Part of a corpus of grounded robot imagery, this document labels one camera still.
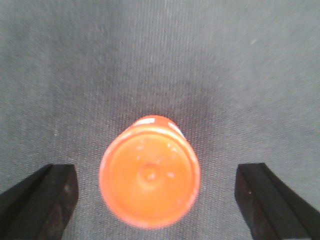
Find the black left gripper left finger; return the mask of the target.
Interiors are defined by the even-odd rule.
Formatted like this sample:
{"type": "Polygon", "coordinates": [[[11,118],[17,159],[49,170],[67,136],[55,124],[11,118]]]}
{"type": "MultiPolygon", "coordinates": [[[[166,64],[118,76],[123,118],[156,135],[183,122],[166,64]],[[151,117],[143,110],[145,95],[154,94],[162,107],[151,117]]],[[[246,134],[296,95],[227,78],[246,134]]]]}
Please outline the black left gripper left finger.
{"type": "Polygon", "coordinates": [[[79,199],[73,164],[47,164],[0,195],[2,240],[60,240],[79,199]]]}

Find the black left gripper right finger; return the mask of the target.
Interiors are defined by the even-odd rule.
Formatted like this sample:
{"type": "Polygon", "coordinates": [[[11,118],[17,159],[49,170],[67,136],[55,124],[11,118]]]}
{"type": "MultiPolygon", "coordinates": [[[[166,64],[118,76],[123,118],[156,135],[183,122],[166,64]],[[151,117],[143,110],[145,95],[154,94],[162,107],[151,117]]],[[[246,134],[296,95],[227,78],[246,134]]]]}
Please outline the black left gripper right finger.
{"type": "Polygon", "coordinates": [[[265,163],[239,164],[234,196],[254,240],[318,240],[320,213],[265,163]]]}

